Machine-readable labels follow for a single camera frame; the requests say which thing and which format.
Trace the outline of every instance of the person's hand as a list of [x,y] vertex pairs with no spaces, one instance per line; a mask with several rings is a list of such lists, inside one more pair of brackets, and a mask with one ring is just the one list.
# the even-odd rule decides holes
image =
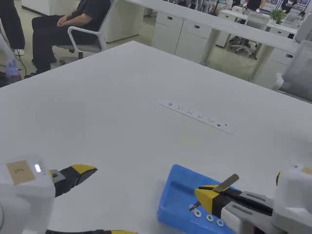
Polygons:
[[65,23],[67,21],[67,16],[63,16],[61,18],[59,18],[58,22],[57,22],[57,26],[61,27],[63,23]]

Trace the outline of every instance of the drawer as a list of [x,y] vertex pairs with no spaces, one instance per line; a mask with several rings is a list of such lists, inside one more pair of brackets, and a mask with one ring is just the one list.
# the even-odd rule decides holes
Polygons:
[[277,81],[277,73],[283,73],[287,68],[287,65],[268,60],[267,63],[261,69],[261,73],[256,78],[255,83],[262,87],[272,89]]
[[194,23],[186,19],[184,21],[182,31],[191,33],[193,35],[196,35],[202,38],[209,39],[211,28],[206,25],[203,25],[200,23]]
[[172,27],[156,23],[152,46],[158,50],[174,55],[179,36],[180,30],[173,30]]
[[277,28],[271,28],[269,30],[270,33],[273,33],[273,34],[277,34],[277,35],[280,35],[282,37],[288,37],[288,35],[290,34],[290,32],[287,32],[287,31],[284,31],[284,30],[280,30],[280,29],[277,29]]
[[230,20],[230,21],[235,21],[236,20],[235,16],[227,15],[227,14],[224,14],[222,12],[219,13],[218,17],[223,18],[223,19],[227,19],[227,20]]
[[279,49],[273,49],[269,60],[273,60],[273,61],[285,64],[285,65],[288,65],[290,61],[292,60],[292,58],[293,58],[292,53],[279,50]]
[[162,12],[158,12],[156,22],[161,23],[163,25],[167,25],[172,28],[181,29],[182,24],[183,24],[183,19],[175,17],[175,16],[171,16]]
[[175,55],[196,63],[203,63],[207,55],[208,39],[182,32]]

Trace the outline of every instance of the electrical outlet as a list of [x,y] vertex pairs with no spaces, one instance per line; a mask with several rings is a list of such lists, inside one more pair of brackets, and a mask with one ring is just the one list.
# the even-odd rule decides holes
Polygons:
[[192,109],[185,108],[182,105],[177,104],[173,101],[159,100],[158,103],[164,107],[167,107],[167,108],[173,110],[173,111],[179,112],[183,115],[186,115],[190,118],[198,120],[202,123],[206,123],[206,124],[208,124],[214,128],[220,129],[220,130],[227,132],[229,134],[233,134],[231,128],[229,127],[229,125],[227,123],[222,123],[222,122],[216,120],[215,118],[207,118],[199,111],[195,111]]

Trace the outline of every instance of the blue tray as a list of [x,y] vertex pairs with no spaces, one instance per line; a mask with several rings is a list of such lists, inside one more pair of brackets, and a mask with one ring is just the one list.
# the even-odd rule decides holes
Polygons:
[[220,182],[185,167],[173,165],[160,199],[158,220],[189,234],[234,234],[226,225],[219,227],[215,216],[214,222],[209,222],[206,219],[208,212],[202,206],[198,207],[201,211],[199,218],[189,211],[189,206],[197,202],[194,189],[208,184]]

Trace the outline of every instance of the black pants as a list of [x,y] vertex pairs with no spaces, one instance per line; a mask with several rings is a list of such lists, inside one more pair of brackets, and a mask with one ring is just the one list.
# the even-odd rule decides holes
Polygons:
[[[50,60],[53,56],[53,45],[72,45],[67,30],[69,26],[57,27],[61,16],[42,16],[32,20],[33,58],[39,72],[51,69]],[[72,31],[76,44],[92,44],[97,37],[78,31]]]
[[0,19],[12,49],[24,49],[25,37],[14,0],[0,0]]

